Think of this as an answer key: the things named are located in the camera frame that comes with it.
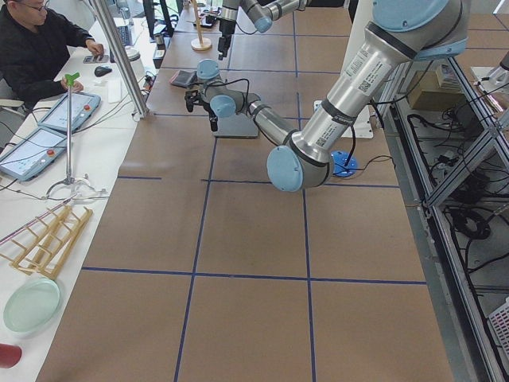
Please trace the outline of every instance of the hand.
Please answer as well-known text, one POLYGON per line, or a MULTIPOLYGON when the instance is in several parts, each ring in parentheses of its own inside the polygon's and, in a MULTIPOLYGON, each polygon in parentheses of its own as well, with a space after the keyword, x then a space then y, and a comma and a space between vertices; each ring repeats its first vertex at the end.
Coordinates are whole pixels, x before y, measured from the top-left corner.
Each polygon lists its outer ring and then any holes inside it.
MULTIPOLYGON (((62 85, 62 88, 66 91, 69 89, 69 86, 67 86, 67 79, 65 77, 60 80, 60 85, 62 85)), ((74 81, 74 84, 72 85, 73 93, 81 92, 83 89, 84 86, 79 81, 74 81)))
POLYGON ((87 49, 90 50, 94 57, 104 56, 104 47, 103 44, 99 44, 94 40, 86 40, 85 44, 87 45, 87 49))

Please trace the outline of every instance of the red cup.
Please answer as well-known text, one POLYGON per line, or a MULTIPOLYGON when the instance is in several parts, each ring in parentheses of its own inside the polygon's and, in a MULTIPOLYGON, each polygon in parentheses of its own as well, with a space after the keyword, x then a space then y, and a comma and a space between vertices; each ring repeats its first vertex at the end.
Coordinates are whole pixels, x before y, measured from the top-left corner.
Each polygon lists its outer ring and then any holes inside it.
POLYGON ((16 345, 0 344, 0 368, 12 368, 21 358, 21 348, 16 345))

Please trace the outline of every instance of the white desk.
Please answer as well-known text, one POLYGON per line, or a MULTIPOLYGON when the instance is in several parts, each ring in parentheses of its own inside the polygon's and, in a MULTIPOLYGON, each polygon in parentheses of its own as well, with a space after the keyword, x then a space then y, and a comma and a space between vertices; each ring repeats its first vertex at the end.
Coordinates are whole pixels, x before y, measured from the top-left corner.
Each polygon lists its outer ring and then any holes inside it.
MULTIPOLYGON (((155 45, 149 43, 148 31, 143 27, 144 23, 144 20, 142 22, 141 19, 135 19, 134 39, 138 39, 136 46, 141 52, 145 66, 141 68, 141 73, 136 73, 135 69, 137 78, 140 78, 138 74, 142 76, 145 70, 155 74, 155 68, 152 63, 155 45)), ((97 41, 102 42, 107 47, 106 39, 97 22, 91 28, 91 34, 97 41)), ((93 74, 97 65, 83 64, 83 58, 88 54, 90 53, 86 49, 76 49, 68 63, 57 76, 57 78, 61 78, 65 73, 80 72, 79 81, 84 85, 84 91, 101 96, 102 103, 95 114, 85 123, 85 126, 96 122, 116 106, 116 103, 107 102, 107 81, 120 78, 117 65, 109 64, 113 68, 113 72, 97 79, 93 74), (102 83, 97 84, 97 80, 102 80, 102 83)), ((58 98, 55 97, 54 99, 41 101, 37 107, 52 106, 58 98)), ((130 97, 127 96, 123 103, 129 102, 129 100, 130 97)), ((117 177, 118 168, 122 164, 137 125, 131 116, 133 110, 134 106, 130 103, 111 118, 73 136, 72 174, 74 177, 82 177, 87 173, 94 187, 97 189, 105 188, 108 193, 111 191, 117 177)), ((36 114, 38 118, 42 117, 42 115, 44 113, 36 114)), ((36 126, 36 121, 30 116, 20 127, 17 134, 25 137, 36 126)), ((15 137, 13 139, 13 142, 19 141, 20 138, 15 137)), ((4 174, 0 174, 0 176, 2 177, 0 186, 8 185, 12 181, 11 178, 4 176, 4 174)), ((26 193, 41 197, 46 194, 51 185, 65 179, 65 177, 66 159, 65 154, 62 154, 39 177, 29 182, 14 183, 11 188, 20 189, 26 193)), ((62 189, 62 191, 55 193, 54 197, 65 197, 70 194, 68 189, 62 189)), ((26 338, 16 337, 4 326, 3 319, 0 320, 0 343, 20 345, 23 350, 23 355, 17 365, 9 369, 0 368, 0 380, 2 382, 30 382, 37 378, 106 203, 106 200, 98 200, 86 205, 87 208, 93 210, 94 214, 88 221, 87 226, 56 280, 61 292, 61 306, 55 317, 51 319, 44 329, 26 338)), ((2 206, 0 238, 7 236, 15 229, 32 220, 35 216, 44 213, 47 208, 52 208, 57 204, 58 202, 56 201, 39 201, 9 190, 0 191, 0 205, 2 206)), ((75 209, 78 214, 81 214, 78 205, 75 209)), ((40 276, 27 276, 20 271, 14 270, 8 265, 6 260, 0 259, 0 311, 3 312, 7 300, 17 288, 37 277, 40 276)))

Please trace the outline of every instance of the aluminum pole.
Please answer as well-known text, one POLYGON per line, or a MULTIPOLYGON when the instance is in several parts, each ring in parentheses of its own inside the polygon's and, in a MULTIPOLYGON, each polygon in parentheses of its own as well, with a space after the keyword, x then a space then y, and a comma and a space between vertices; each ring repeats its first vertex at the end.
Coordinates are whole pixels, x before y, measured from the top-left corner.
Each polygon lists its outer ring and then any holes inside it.
POLYGON ((108 41, 111 51, 115 55, 115 60, 120 69, 120 74, 124 80, 124 84, 127 86, 130 98, 133 100, 136 110, 138 111, 140 118, 144 118, 149 111, 146 106, 145 100, 142 97, 138 80, 134 75, 133 68, 130 65, 130 61, 127 58, 126 50, 120 40, 119 32, 113 17, 110 15, 110 11, 104 0, 91 0, 94 6, 97 21, 103 29, 104 35, 108 41))

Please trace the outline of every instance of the man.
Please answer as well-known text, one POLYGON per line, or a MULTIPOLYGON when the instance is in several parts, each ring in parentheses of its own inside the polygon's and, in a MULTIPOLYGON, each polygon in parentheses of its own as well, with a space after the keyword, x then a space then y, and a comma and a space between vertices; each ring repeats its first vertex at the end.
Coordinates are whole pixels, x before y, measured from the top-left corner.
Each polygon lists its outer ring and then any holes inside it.
MULTIPOLYGON (((54 81, 69 59, 67 46, 81 46, 94 56, 104 47, 78 25, 45 7, 43 0, 4 0, 0 10, 0 72, 17 96, 30 105, 68 90, 54 81)), ((83 90, 75 81, 74 92, 83 90)))

